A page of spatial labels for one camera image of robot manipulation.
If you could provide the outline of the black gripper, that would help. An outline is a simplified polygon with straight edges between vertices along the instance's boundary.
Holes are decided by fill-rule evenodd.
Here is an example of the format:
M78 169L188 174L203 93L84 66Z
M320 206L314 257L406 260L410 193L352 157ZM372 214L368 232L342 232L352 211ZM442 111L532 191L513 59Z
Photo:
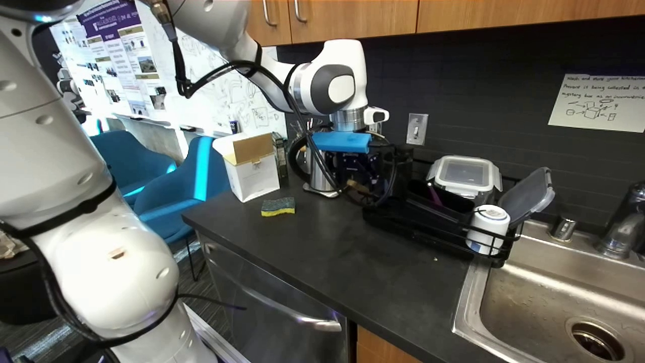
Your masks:
M370 190L370 202L384 202L393 193L394 172L393 154L387 150L374 152L341 152L339 162L339 182L347 193L347 180L356 180L358 184Z

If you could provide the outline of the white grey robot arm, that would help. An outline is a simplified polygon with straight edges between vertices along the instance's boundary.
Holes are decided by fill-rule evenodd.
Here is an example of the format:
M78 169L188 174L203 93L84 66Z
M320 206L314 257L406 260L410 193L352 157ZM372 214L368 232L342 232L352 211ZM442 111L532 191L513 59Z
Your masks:
M286 113L366 104L363 45L329 39L300 65L273 60L248 34L248 0L141 0L168 34L219 50ZM31 31L81 0L0 0L0 224L35 257L53 311L119 363L216 363L179 301L168 244L129 206L142 184L120 175L40 71Z

